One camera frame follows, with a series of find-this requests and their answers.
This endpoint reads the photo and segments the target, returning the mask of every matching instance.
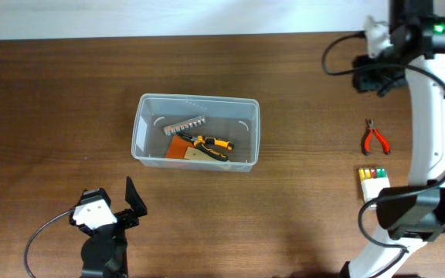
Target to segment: pair of pliers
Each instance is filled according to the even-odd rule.
[[[192,142],[193,146],[197,150],[200,150],[202,153],[207,154],[211,158],[214,158],[214,159],[216,159],[218,161],[222,161],[222,162],[228,161],[228,157],[224,154],[221,154],[218,151],[214,151],[213,149],[206,147],[206,144],[213,144],[215,146],[224,147],[225,149],[227,149],[229,151],[231,151],[235,147],[235,145],[230,141],[225,141],[223,139],[218,139],[218,138],[214,138],[214,137],[205,137],[202,135],[192,136],[192,135],[188,135],[188,134],[179,134],[179,136],[183,140]]]
[[[372,139],[372,134],[380,141],[382,145],[382,149],[384,150],[384,154],[391,154],[391,147],[389,146],[389,142],[385,137],[380,134],[379,130],[375,128],[374,121],[371,119],[366,120],[367,129],[365,131],[365,135],[362,140],[362,150],[364,155],[370,155],[370,140]]]

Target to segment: orange sponge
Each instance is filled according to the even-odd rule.
[[[189,147],[193,147],[191,142],[183,140],[178,135],[175,135],[173,136],[173,140],[169,145],[169,149],[165,157],[171,159],[185,159],[185,153]]]

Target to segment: wooden table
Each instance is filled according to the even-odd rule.
[[[411,156],[407,90],[357,94],[321,71],[340,34],[58,39],[0,42],[0,277],[24,277],[32,233],[103,187],[116,212],[130,175],[148,206],[127,231],[133,277],[309,277],[338,272],[367,241],[356,219],[359,166],[405,185]],[[345,69],[361,41],[331,54]],[[253,98],[262,136],[250,173],[146,168],[131,156],[144,93]],[[360,151],[371,117],[389,139]],[[372,230],[375,216],[366,225]],[[32,244],[38,277],[77,277],[87,236],[60,220]],[[445,276],[445,236],[400,270]]]

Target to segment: transparent storage box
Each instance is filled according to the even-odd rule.
[[[231,151],[207,145],[226,154],[229,161],[165,158],[172,136],[165,135],[164,127],[198,116],[205,116],[206,123],[184,133],[232,141],[235,147]],[[256,100],[146,93],[138,104],[131,154],[150,167],[248,172],[257,162],[259,146],[260,108]]]

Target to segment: orange handle pliers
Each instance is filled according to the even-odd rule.
[[[365,136],[362,140],[362,150],[364,155],[370,155],[370,140],[372,139],[372,134],[380,141],[382,145],[382,149],[384,150],[384,154],[391,154],[391,147],[389,146],[389,142],[385,137],[380,134],[379,130],[375,128],[374,121],[371,119],[367,119],[367,129],[365,131]]]

